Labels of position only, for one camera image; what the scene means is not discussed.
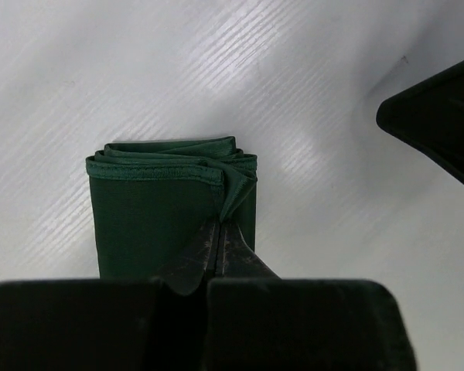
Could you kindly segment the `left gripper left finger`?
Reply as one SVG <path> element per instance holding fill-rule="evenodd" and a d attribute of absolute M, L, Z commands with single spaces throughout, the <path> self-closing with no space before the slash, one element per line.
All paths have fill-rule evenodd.
<path fill-rule="evenodd" d="M 201 370 L 220 225 L 139 281 L 0 282 L 0 370 Z"/>

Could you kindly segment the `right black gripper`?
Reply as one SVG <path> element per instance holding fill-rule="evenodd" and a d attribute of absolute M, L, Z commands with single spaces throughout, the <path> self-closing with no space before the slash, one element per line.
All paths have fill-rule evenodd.
<path fill-rule="evenodd" d="M 464 185 L 464 60 L 386 99 L 376 122 Z"/>

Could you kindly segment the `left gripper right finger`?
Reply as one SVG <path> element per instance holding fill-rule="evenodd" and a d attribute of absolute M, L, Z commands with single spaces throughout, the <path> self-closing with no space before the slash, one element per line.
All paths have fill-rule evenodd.
<path fill-rule="evenodd" d="M 371 280 L 282 279 L 222 225 L 208 285 L 209 370 L 415 370 L 399 305 Z"/>

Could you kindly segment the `dark green cloth napkin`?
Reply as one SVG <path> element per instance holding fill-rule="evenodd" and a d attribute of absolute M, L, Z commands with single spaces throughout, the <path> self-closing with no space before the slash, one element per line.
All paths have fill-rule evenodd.
<path fill-rule="evenodd" d="M 233 136 L 108 143 L 85 164 L 102 279 L 155 275 L 208 219 L 255 246 L 258 157 Z"/>

